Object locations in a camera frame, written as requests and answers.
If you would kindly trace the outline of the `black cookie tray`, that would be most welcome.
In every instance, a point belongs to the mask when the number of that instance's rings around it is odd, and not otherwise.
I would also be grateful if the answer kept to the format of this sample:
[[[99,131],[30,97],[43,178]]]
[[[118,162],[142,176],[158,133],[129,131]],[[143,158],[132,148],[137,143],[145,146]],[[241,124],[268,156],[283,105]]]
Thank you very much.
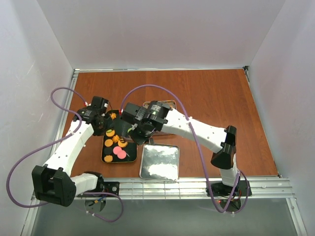
[[[120,118],[119,110],[108,111],[105,118],[107,123],[101,150],[102,162],[134,162],[137,158],[137,145],[124,139],[131,125]]]

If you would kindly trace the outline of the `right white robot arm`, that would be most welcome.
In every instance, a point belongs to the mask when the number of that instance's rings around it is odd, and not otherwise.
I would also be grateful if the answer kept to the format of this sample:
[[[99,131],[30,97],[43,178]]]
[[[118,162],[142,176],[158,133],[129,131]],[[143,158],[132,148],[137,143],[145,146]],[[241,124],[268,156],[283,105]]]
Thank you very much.
[[[139,146],[156,132],[198,141],[213,153],[211,164],[219,169],[223,185],[234,187],[237,184],[236,127],[214,127],[189,118],[158,101],[150,102],[147,107],[127,103],[121,110],[120,118],[131,126],[129,131],[123,133],[123,137]]]

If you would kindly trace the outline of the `silver metal tongs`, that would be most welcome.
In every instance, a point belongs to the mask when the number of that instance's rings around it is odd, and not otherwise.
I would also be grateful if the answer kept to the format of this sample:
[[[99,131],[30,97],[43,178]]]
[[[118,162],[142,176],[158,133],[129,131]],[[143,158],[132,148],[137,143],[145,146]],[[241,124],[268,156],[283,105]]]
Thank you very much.
[[[154,142],[154,139],[153,138],[150,138],[149,140],[148,140],[148,144],[149,145],[155,145],[155,142]]]

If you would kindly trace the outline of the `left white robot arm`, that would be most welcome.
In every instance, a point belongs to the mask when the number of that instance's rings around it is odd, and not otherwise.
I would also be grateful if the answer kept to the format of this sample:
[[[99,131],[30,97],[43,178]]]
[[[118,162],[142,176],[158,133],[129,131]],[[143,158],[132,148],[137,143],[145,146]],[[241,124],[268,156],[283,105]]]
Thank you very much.
[[[87,140],[92,135],[104,136],[106,110],[106,107],[98,109],[92,106],[78,110],[82,122],[75,116],[67,132],[70,137],[61,142],[43,166],[34,167],[31,176],[38,200],[67,207],[79,194],[104,191],[104,180],[100,173],[87,171],[75,177],[70,176]]]

